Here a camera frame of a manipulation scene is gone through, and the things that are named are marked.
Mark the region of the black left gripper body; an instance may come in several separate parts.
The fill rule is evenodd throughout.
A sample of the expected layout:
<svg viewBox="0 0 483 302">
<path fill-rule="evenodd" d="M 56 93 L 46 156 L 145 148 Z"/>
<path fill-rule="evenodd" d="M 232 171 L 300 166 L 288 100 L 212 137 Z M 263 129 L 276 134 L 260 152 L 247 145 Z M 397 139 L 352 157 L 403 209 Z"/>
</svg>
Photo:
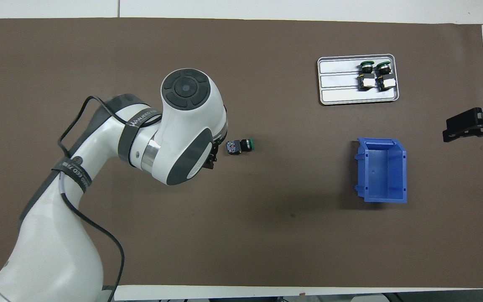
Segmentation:
<svg viewBox="0 0 483 302">
<path fill-rule="evenodd" d="M 205 169 L 213 169 L 214 163 L 217 162 L 217 152 L 219 148 L 219 141 L 215 140 L 212 142 L 212 147 L 210 150 L 209 155 L 207 156 L 207 159 L 203 163 L 203 168 Z"/>
</svg>

